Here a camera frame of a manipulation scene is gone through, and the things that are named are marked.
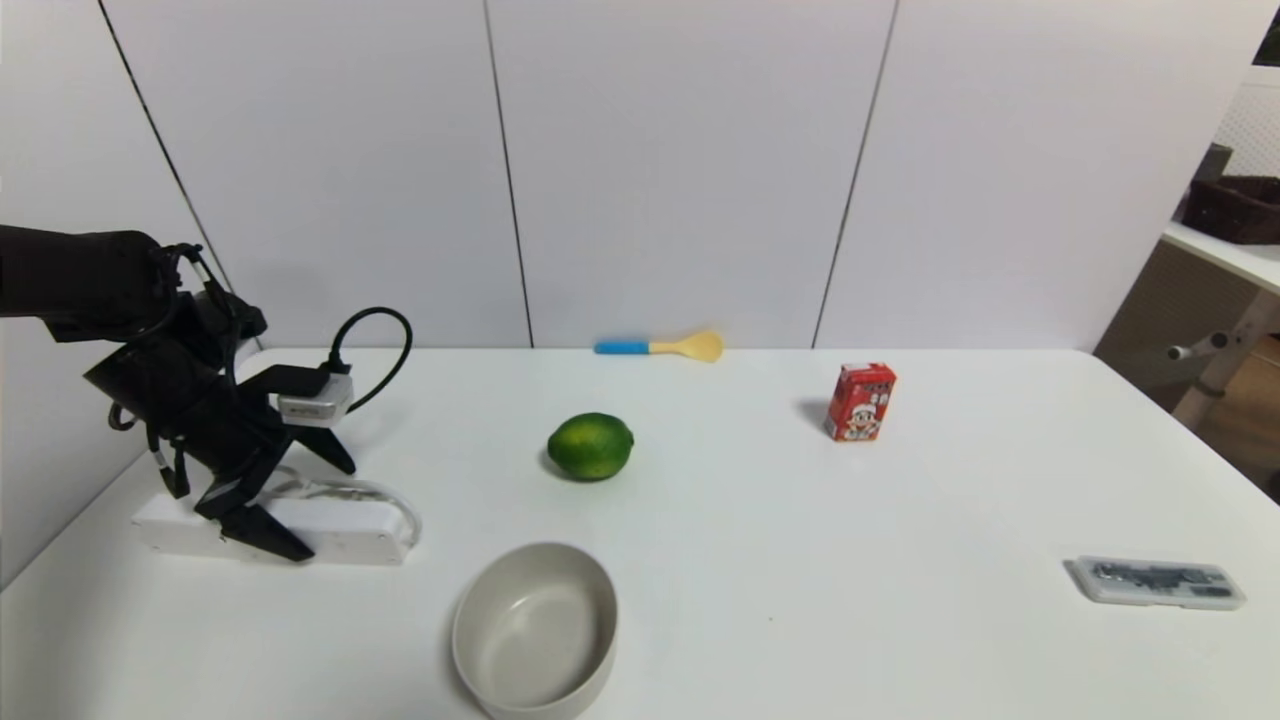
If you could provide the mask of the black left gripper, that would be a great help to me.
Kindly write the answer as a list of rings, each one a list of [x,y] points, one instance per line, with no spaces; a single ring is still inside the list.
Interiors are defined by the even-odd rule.
[[[270,393],[305,389],[303,374],[257,374],[243,384],[224,375],[142,375],[142,423],[163,483],[175,498],[189,493],[186,457],[212,471],[216,482],[242,480],[284,447],[283,421],[268,406]],[[351,477],[351,454],[329,428],[294,427],[294,441]],[[221,534],[291,562],[315,552],[259,505],[233,509],[220,518]]]

